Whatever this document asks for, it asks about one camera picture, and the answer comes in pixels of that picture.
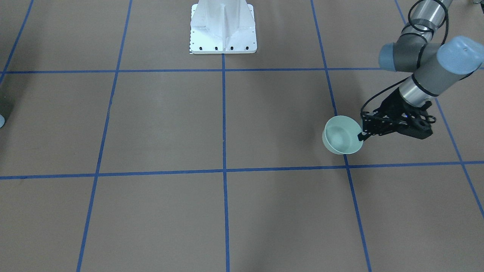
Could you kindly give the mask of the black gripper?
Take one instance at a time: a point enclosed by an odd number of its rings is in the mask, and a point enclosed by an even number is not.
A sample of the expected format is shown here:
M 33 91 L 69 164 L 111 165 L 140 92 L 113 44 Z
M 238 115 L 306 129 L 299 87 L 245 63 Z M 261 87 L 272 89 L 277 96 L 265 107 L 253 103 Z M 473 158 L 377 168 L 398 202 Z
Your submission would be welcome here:
M 426 139 L 432 136 L 432 124 L 436 122 L 436 118 L 427 111 L 431 106 L 432 102 L 428 100 L 422 107 L 414 107 L 404 100 L 396 88 L 380 107 L 373 112 L 364 112 L 364 131 L 358 134 L 358 141 L 392 133 Z

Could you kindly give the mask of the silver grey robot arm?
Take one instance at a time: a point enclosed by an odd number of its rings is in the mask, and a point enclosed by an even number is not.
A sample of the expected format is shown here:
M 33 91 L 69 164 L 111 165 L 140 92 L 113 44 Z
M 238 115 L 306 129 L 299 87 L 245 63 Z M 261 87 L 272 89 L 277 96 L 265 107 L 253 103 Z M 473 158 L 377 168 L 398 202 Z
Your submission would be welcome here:
M 390 86 L 392 93 L 372 112 L 361 108 L 359 141 L 398 133 L 417 139 L 433 134 L 436 118 L 428 114 L 434 98 L 483 65 L 483 45 L 465 36 L 432 43 L 439 28 L 449 26 L 450 0 L 419 0 L 409 10 L 398 40 L 385 44 L 380 68 L 410 76 Z

